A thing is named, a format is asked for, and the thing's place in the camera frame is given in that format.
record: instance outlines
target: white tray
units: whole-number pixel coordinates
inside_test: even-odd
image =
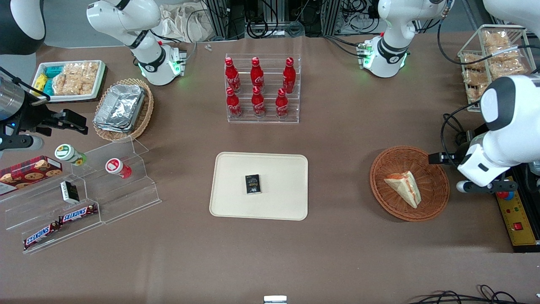
[[[50,103],[66,103],[66,102],[77,102],[77,101],[85,101],[85,100],[92,100],[98,96],[99,89],[101,88],[103,75],[105,74],[105,63],[101,60],[81,60],[81,61],[59,61],[59,62],[44,62],[40,63],[36,74],[34,75],[34,79],[32,81],[32,87],[36,84],[37,77],[45,72],[45,69],[48,67],[57,67],[59,65],[64,66],[68,63],[83,63],[83,62],[98,62],[99,68],[98,68],[98,74],[96,75],[96,80],[94,81],[94,87],[92,89],[91,94],[84,94],[84,95],[61,95],[61,96],[51,96]]]
[[[247,195],[246,175],[259,174],[261,193]],[[222,152],[215,158],[214,216],[301,221],[307,216],[308,161],[303,155]]]

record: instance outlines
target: red bottle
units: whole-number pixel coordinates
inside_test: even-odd
[[[283,88],[285,93],[290,94],[294,90],[296,81],[296,71],[294,70],[294,59],[289,57],[285,60],[285,70],[283,70]]]
[[[263,118],[266,115],[265,99],[261,95],[260,87],[253,87],[253,96],[251,97],[251,103],[253,104],[253,111],[255,117]]]
[[[230,57],[225,58],[225,77],[229,86],[238,93],[240,91],[240,75],[238,75],[238,70]]]
[[[278,98],[275,99],[275,113],[277,114],[279,120],[285,120],[287,118],[287,108],[289,105],[289,100],[285,96],[285,90],[278,90]]]
[[[259,87],[261,92],[265,91],[265,73],[262,71],[259,58],[251,58],[251,84]]]
[[[232,118],[240,118],[242,116],[240,101],[238,100],[238,96],[234,93],[234,89],[231,87],[227,88],[227,107],[229,108],[229,113]]]

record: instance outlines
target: red button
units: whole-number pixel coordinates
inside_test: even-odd
[[[523,230],[523,225],[521,225],[521,222],[514,223],[514,230]]]

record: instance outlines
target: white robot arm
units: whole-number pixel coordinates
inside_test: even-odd
[[[484,6],[493,16],[540,35],[539,1],[484,0]],[[510,167],[540,160],[540,76],[493,81],[480,108],[489,131],[471,141],[458,166],[465,177],[484,187]]]
[[[99,0],[88,5],[86,16],[95,30],[120,40],[131,49],[150,83],[165,85],[180,75],[178,49],[159,45],[149,33],[161,19],[159,7],[153,0]]]
[[[396,75],[415,35],[413,20],[435,18],[451,4],[452,0],[380,0],[379,15],[388,26],[384,35],[364,42],[363,68],[378,77]]]

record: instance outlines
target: round wicker basket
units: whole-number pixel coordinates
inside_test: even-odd
[[[411,207],[384,181],[392,173],[411,171],[422,201]],[[377,156],[369,172],[369,182],[375,198],[392,215],[410,222],[427,221],[438,216],[448,203],[450,185],[439,165],[428,163],[428,154],[418,148],[397,146]]]
[[[144,96],[143,105],[140,108],[139,117],[137,117],[137,121],[135,122],[135,127],[133,128],[133,131],[131,133],[120,133],[120,132],[112,132],[112,131],[105,131],[98,129],[96,125],[94,125],[94,129],[96,130],[99,137],[110,140],[110,141],[117,141],[119,139],[122,139],[124,137],[130,136],[133,138],[139,137],[143,131],[146,129],[146,126],[148,126],[148,123],[150,122],[150,116],[152,116],[152,110],[154,109],[154,97],[152,96],[152,91],[150,91],[150,88],[144,81],[139,79],[125,79],[120,80],[119,82],[115,84],[126,84],[126,85],[138,85],[141,88],[144,88],[146,91],[146,95]],[[96,108],[96,113],[99,111],[99,108],[103,104],[103,100],[105,99],[105,95],[111,90],[112,86],[110,86],[105,93],[103,93],[101,99],[99,100],[99,103]]]

